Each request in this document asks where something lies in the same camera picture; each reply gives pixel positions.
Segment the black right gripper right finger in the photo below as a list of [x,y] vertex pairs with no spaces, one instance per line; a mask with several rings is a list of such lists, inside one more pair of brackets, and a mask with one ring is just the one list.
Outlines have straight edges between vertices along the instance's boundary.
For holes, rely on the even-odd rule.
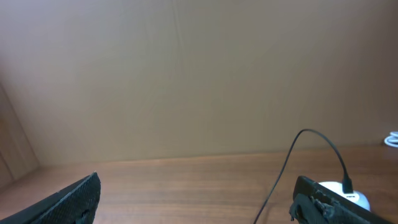
[[289,214],[300,224],[392,224],[305,176],[297,178]]

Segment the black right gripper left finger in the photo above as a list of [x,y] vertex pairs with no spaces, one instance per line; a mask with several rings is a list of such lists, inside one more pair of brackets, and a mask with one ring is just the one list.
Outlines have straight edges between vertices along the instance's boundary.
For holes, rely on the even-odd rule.
[[100,202],[96,172],[1,220],[1,224],[93,224]]

